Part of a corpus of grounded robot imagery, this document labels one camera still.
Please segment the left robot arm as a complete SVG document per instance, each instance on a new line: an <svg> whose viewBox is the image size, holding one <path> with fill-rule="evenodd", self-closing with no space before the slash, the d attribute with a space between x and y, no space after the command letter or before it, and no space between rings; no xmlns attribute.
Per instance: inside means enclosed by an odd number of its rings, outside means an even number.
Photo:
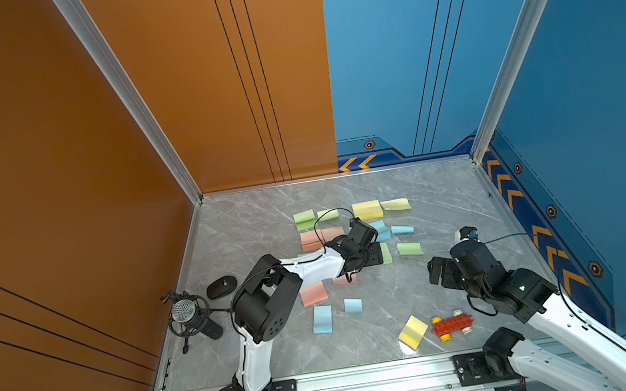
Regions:
<svg viewBox="0 0 626 391"><path fill-rule="evenodd" d="M266 254L258 260L231 303L241 346L232 381L235 391L270 388L272 341L285 327L299 294L327 280L349 281L363 268L380 265L378 236L374 227L355 217L347 233L325 240L317 251L293 259Z"/></svg>

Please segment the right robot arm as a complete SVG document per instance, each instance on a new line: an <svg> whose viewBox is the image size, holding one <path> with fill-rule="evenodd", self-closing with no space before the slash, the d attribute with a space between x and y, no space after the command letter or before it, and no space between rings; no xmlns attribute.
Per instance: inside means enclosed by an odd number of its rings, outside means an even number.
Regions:
<svg viewBox="0 0 626 391"><path fill-rule="evenodd" d="M506 270L489 248L465 237L447 257L427 265L429 281L480 299L495 315L509 315L539 330L583 360L572 362L501 327L482 346L482 367L466 355L452 362L461 383L477 371L496 380L532 379L557 391L626 391L626 339L583 311L561 287L528 269Z"/></svg>

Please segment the torn blue page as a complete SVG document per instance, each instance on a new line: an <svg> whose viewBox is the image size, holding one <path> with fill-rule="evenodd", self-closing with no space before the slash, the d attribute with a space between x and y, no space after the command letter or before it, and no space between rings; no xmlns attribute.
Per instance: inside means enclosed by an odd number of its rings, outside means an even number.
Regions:
<svg viewBox="0 0 626 391"><path fill-rule="evenodd" d="M364 304L363 301L361 299L358 298L350 298L350 299L345 299L344 300L344 310L349 314L357 314L357 313L363 313L364 311Z"/></svg>
<svg viewBox="0 0 626 391"><path fill-rule="evenodd" d="M406 225L405 226L400 226L400 225L392 226L390 230L392 234L396 234L396 235L411 234L415 232L414 227L406 226Z"/></svg>

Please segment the torn green memo page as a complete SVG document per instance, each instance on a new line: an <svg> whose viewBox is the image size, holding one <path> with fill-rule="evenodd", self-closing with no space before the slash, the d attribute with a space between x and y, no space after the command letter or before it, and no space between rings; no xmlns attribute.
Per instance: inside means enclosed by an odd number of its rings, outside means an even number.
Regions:
<svg viewBox="0 0 626 391"><path fill-rule="evenodd" d="M331 221L340 217L340 211L338 208L327 209L317 212L317 218L320 222Z"/></svg>

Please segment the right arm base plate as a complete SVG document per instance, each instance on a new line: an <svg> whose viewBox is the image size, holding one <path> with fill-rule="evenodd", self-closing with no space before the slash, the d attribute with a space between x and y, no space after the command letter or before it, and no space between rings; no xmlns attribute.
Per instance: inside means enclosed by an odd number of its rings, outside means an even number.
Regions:
<svg viewBox="0 0 626 391"><path fill-rule="evenodd" d="M503 381L517 380L519 375L512 370L507 359L501 359L494 353L474 351L452 356L459 383L462 387L484 385Z"/></svg>

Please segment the green memo pad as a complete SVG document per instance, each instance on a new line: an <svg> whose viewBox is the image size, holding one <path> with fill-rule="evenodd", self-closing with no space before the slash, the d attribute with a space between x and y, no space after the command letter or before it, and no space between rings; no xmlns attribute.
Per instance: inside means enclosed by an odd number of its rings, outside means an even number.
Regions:
<svg viewBox="0 0 626 391"><path fill-rule="evenodd" d="M316 213L312 210L301 211L301 213L295 213L293 216L295 228L298 232L310 231L315 228L317 221Z"/></svg>
<svg viewBox="0 0 626 391"><path fill-rule="evenodd" d="M389 246L387 246L387 243L380 242L379 246L381 246L381 254L382 254L383 263L385 265L392 264L393 263L392 254L389 251Z"/></svg>

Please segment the yellow memo pad front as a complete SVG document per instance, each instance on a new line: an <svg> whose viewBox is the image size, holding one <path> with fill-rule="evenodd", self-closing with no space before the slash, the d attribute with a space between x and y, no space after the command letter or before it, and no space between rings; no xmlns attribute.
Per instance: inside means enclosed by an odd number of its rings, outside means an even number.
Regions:
<svg viewBox="0 0 626 391"><path fill-rule="evenodd" d="M398 336L399 342L408 347L408 349L413 350L413 352L416 351L419 348L428 327L429 325L421 319L411 315Z"/></svg>

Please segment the yellow memo pad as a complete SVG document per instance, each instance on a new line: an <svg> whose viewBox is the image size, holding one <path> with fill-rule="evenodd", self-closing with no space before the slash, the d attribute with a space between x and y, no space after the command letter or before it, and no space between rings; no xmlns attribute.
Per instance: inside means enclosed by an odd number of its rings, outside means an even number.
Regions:
<svg viewBox="0 0 626 391"><path fill-rule="evenodd" d="M353 215L361 220L382 218L385 214L379 200L354 203L351 209Z"/></svg>
<svg viewBox="0 0 626 391"><path fill-rule="evenodd" d="M413 352L416 351L419 348L428 327L429 325L421 319L411 315L398 336L399 342L408 347L408 349L413 350Z"/></svg>

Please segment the blue memo pad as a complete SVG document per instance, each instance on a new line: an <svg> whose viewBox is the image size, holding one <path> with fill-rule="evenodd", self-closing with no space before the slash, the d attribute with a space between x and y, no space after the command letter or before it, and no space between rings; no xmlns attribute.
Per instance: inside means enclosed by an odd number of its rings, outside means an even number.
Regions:
<svg viewBox="0 0 626 391"><path fill-rule="evenodd" d="M331 306L315 306L313 309L313 333L331 334L333 332L333 312Z"/></svg>
<svg viewBox="0 0 626 391"><path fill-rule="evenodd" d="M372 222L370 226L376 230L378 242L384 242L391 238L390 229L383 221Z"/></svg>

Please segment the pink fanned memo pad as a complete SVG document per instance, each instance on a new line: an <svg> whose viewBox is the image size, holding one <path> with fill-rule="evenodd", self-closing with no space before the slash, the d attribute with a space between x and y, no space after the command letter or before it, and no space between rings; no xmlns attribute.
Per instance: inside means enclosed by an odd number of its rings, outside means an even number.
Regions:
<svg viewBox="0 0 626 391"><path fill-rule="evenodd" d="M324 246L322 231L315 229L310 232L300 233L302 252L312 252Z"/></svg>

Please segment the torn yellow memo page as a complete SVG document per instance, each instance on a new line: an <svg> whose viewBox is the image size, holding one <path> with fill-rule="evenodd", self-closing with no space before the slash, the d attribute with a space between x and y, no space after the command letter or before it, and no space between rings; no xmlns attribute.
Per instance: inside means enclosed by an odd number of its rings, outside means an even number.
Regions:
<svg viewBox="0 0 626 391"><path fill-rule="evenodd" d="M389 200L389 201L381 201L380 205L385 211L388 211L388 212L403 211L403 210L411 209L411 203L409 202L407 198L395 199L395 200Z"/></svg>

